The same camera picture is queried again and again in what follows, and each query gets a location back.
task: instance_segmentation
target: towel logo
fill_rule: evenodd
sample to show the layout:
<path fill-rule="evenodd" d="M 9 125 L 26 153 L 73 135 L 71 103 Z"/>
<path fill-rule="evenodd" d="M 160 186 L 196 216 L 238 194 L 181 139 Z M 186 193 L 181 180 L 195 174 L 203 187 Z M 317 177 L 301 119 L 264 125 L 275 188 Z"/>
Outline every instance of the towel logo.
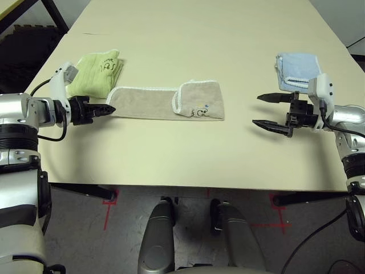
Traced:
<path fill-rule="evenodd" d="M 192 110 L 192 117 L 203 117 L 206 116 L 208 110 L 206 108 L 194 108 Z"/>
<path fill-rule="evenodd" d="M 104 60 L 104 62 L 100 65 L 100 72 L 103 70 L 113 70 L 115 67 L 115 63 L 113 58 L 108 58 Z"/>

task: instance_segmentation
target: red tape mark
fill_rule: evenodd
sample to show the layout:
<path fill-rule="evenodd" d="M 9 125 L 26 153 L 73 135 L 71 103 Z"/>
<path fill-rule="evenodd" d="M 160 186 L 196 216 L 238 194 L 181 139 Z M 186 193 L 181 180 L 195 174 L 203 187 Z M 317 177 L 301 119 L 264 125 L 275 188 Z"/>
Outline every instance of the red tape mark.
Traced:
<path fill-rule="evenodd" d="M 283 234 L 285 234 L 285 224 L 283 222 L 283 214 L 282 214 L 282 210 L 285 210 L 286 208 L 285 207 L 277 207 L 276 205 L 274 205 L 274 202 L 273 202 L 273 197 L 275 196 L 275 194 L 272 194 L 272 193 L 269 193 L 269 198 L 270 198 L 270 204 L 271 204 L 271 208 L 273 210 L 277 210 L 278 213 L 279 213 L 279 221 L 280 221 L 280 227 L 281 227 L 281 230 L 283 232 Z"/>
<path fill-rule="evenodd" d="M 107 204 L 108 205 L 107 214 L 105 216 L 105 222 L 104 222 L 104 231 L 107 230 L 108 221 L 109 221 L 110 207 L 116 205 L 116 202 L 117 202 L 118 196 L 119 196 L 119 190 L 116 190 L 115 193 L 116 193 L 116 197 L 115 197 L 114 201 L 112 201 L 112 202 L 103 201 L 103 204 Z"/>
<path fill-rule="evenodd" d="M 250 224 L 252 227 L 291 227 L 291 224 Z"/>
<path fill-rule="evenodd" d="M 252 227 L 280 227 L 283 234 L 285 234 L 285 228 L 286 227 L 291 227 L 291 224 L 285 224 L 283 222 L 283 214 L 282 214 L 282 210 L 285 210 L 285 207 L 277 207 L 276 205 L 274 205 L 273 202 L 273 197 L 275 195 L 274 194 L 269 194 L 269 198 L 270 198 L 270 204 L 271 204 L 271 208 L 273 210 L 277 210 L 279 213 L 279 224 L 250 224 Z"/>

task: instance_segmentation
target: table leg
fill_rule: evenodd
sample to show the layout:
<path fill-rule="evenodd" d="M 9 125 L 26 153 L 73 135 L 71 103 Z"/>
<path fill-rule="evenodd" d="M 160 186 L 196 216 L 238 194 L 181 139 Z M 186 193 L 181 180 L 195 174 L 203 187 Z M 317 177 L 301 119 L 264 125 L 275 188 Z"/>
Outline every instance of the table leg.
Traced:
<path fill-rule="evenodd" d="M 55 188 L 60 188 L 61 190 L 68 190 L 86 196 L 102 198 L 104 200 L 111 201 L 116 198 L 115 191 L 99 187 L 98 185 L 95 184 L 64 184 L 64 183 L 50 183 L 50 184 Z"/>
<path fill-rule="evenodd" d="M 314 202 L 348 196 L 348 192 L 311 192 L 302 191 L 294 194 L 275 195 L 273 203 L 277 207 L 288 206 L 289 204 L 298 204 L 305 202 Z"/>
<path fill-rule="evenodd" d="M 63 33 L 66 34 L 69 31 L 68 26 L 66 25 L 64 19 L 61 16 L 61 13 L 59 13 L 55 3 L 53 0 L 41 0 L 44 7 L 50 14 L 52 20 L 55 22 L 57 28 Z"/>
<path fill-rule="evenodd" d="M 0 18 L 0 33 L 6 30 L 14 23 L 23 13 L 25 13 L 38 0 L 25 0 L 21 2 L 14 10 L 10 11 L 3 18 Z"/>

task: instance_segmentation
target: green towel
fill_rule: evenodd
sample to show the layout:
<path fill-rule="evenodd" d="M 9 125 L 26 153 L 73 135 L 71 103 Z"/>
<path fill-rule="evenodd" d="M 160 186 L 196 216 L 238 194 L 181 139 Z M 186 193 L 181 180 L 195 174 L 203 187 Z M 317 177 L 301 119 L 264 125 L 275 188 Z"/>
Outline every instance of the green towel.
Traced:
<path fill-rule="evenodd" d="M 110 50 L 83 56 L 76 65 L 79 72 L 67 86 L 68 95 L 87 95 L 105 99 L 115 87 L 123 66 L 123 61 L 118 59 L 118 55 L 118 50 Z"/>

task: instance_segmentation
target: cable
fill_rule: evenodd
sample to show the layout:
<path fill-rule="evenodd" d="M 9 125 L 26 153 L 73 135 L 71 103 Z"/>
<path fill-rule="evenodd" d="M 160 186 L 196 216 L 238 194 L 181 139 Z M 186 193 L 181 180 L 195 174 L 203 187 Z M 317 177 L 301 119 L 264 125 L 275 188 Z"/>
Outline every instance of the cable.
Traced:
<path fill-rule="evenodd" d="M 359 271 L 360 274 L 363 273 L 362 270 L 357 265 L 355 265 L 354 263 L 352 263 L 350 261 L 347 261 L 347 260 L 337 260 L 337 261 L 334 261 L 333 264 L 331 264 L 330 269 L 328 270 L 327 274 L 330 274 L 331 273 L 331 270 L 333 269 L 333 266 L 336 263 L 339 263 L 340 261 L 344 261 L 345 263 L 349 264 L 350 266 L 352 266 L 353 268 L 355 268 L 357 271 Z"/>
<path fill-rule="evenodd" d="M 362 39 L 364 39 L 365 36 L 363 38 L 360 38 L 359 40 L 355 41 L 354 43 L 352 43 L 351 45 L 347 46 L 346 48 L 348 49 L 349 47 L 353 46 L 354 44 L 360 42 Z"/>
<path fill-rule="evenodd" d="M 335 130 L 335 131 L 340 131 L 340 132 L 344 132 L 344 133 L 349 133 L 349 134 L 355 134 L 357 136 L 360 136 L 362 138 L 365 138 L 365 134 L 359 133 L 357 131 L 353 131 L 353 130 L 345 130 L 343 128 L 339 128 L 339 127 L 335 127 L 335 126 L 331 126 L 327 120 L 326 120 L 326 112 L 327 112 L 327 105 L 326 102 L 323 99 L 319 100 L 319 110 L 321 112 L 321 118 L 323 121 L 323 124 L 328 127 L 331 130 Z"/>
<path fill-rule="evenodd" d="M 35 92 L 37 90 L 39 90 L 40 87 L 44 86 L 45 84 L 49 83 L 51 79 L 48 79 L 48 80 L 45 80 L 43 81 L 42 83 L 40 83 L 39 85 L 37 85 L 33 90 L 32 92 L 30 93 L 30 96 L 33 96 L 35 94 Z"/>
<path fill-rule="evenodd" d="M 64 139 L 64 137 L 66 136 L 66 133 L 67 133 L 67 117 L 66 117 L 66 111 L 65 110 L 63 110 L 62 125 L 63 125 L 63 131 L 62 131 L 62 135 L 61 135 L 60 138 L 54 139 L 54 138 L 45 137 L 45 136 L 42 136 L 42 135 L 38 135 L 38 138 L 48 140 L 48 141 L 53 141 L 53 142 L 59 142 L 59 141 L 62 141 Z"/>
<path fill-rule="evenodd" d="M 289 258 L 286 260 L 282 270 L 281 270 L 281 274 L 285 273 L 285 270 L 287 268 L 287 266 L 289 265 L 290 261 L 292 260 L 292 258 L 295 256 L 295 254 L 298 252 L 298 250 L 308 241 L 310 240 L 314 235 L 316 235 L 318 232 L 324 230 L 326 227 L 332 225 L 334 222 L 336 222 L 338 219 L 340 219 L 343 215 L 346 214 L 346 209 L 344 211 L 342 211 L 339 215 L 337 215 L 336 217 L 334 217 L 332 220 L 330 220 L 328 223 L 322 225 L 320 228 L 316 229 L 314 232 L 312 232 L 307 238 L 305 238 L 300 244 L 298 244 L 298 246 L 295 248 L 295 250 L 293 250 L 293 252 L 291 253 L 291 255 L 289 256 Z"/>

